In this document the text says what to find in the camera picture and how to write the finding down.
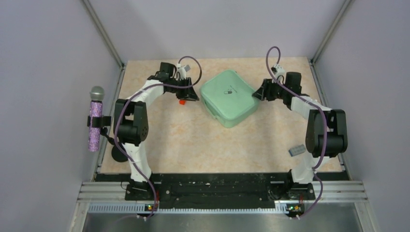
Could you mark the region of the mint green medicine case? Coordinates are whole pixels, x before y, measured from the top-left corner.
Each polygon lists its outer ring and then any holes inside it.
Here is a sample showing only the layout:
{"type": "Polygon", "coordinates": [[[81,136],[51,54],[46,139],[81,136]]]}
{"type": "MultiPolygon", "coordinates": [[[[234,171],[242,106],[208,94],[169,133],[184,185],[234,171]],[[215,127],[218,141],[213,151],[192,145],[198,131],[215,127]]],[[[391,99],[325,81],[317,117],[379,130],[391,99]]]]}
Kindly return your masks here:
{"type": "Polygon", "coordinates": [[[201,102],[223,127],[232,128],[252,115],[259,100],[255,90],[234,70],[225,70],[200,87],[201,102]]]}

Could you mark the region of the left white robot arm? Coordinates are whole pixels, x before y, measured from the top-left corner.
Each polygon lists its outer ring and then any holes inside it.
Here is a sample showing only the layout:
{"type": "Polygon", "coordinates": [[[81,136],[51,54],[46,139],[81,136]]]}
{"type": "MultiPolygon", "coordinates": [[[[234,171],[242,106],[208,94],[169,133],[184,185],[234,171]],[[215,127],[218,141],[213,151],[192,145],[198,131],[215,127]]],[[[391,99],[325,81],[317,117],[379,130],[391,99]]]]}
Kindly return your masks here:
{"type": "Polygon", "coordinates": [[[189,65],[162,62],[159,71],[151,75],[138,91],[116,101],[113,125],[115,146],[129,160],[131,183],[137,186],[136,192],[144,200],[151,199],[155,194],[154,185],[149,183],[152,170],[145,149],[149,132],[147,109],[164,93],[173,93],[181,101],[198,101],[192,79],[187,77],[189,70],[189,65]]]}

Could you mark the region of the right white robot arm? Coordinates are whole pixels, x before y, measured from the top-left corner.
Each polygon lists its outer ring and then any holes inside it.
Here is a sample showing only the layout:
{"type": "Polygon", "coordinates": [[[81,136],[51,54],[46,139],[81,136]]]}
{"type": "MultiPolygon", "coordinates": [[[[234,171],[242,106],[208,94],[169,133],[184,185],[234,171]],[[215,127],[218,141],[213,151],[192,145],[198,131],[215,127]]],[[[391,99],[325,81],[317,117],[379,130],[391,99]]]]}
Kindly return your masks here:
{"type": "Polygon", "coordinates": [[[253,93],[253,97],[261,101],[280,99],[289,110],[307,120],[307,154],[297,167],[290,170],[291,181],[283,186],[283,192],[289,199],[297,199],[303,193],[302,184],[310,183],[322,164],[345,152],[348,147],[345,111],[323,106],[302,93],[301,79],[301,73],[288,72],[284,83],[276,78],[264,79],[253,93]]]}

